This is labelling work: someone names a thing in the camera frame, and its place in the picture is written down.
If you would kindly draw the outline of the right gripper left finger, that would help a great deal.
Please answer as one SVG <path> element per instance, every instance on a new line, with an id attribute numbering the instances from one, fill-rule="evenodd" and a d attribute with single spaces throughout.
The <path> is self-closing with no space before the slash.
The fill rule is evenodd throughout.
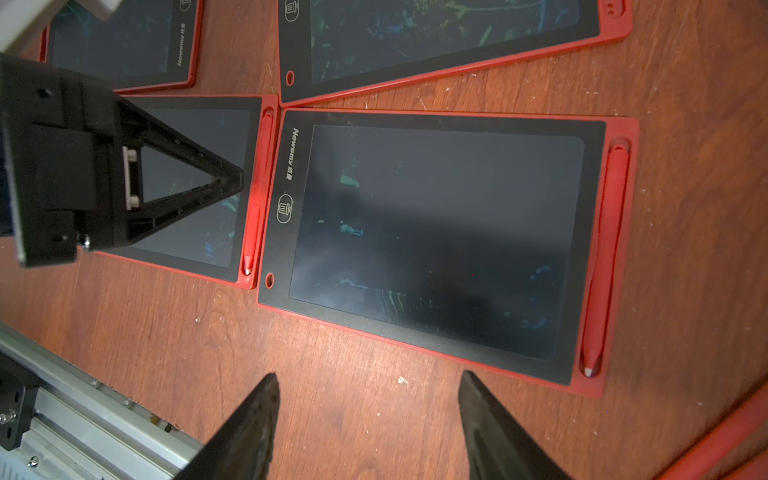
<path id="1" fill-rule="evenodd" d="M 278 378 L 276 374 L 269 373 L 176 477 L 267 478 L 274 452 L 279 407 Z"/>

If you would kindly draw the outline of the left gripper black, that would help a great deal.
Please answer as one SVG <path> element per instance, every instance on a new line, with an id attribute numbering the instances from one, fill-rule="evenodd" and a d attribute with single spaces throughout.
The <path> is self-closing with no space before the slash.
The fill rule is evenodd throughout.
<path id="1" fill-rule="evenodd" d="M 238 194 L 243 170 L 103 81 L 4 54 L 1 138 L 17 258 L 71 263 L 77 249 L 135 244 Z M 209 184 L 127 212 L 122 144 L 152 148 L 211 176 Z"/>

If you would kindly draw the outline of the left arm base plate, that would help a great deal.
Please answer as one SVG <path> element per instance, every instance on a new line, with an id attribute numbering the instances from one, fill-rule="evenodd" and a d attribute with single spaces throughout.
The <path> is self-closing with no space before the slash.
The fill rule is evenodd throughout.
<path id="1" fill-rule="evenodd" d="M 1 354 L 1 447 L 12 451 L 21 444 L 35 414 L 40 378 Z"/>

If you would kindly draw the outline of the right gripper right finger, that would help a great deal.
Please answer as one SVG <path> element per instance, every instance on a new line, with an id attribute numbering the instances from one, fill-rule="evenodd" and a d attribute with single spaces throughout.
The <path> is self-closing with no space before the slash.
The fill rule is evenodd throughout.
<path id="1" fill-rule="evenodd" d="M 567 479 L 479 377 L 462 373 L 458 404 L 471 479 Z"/>

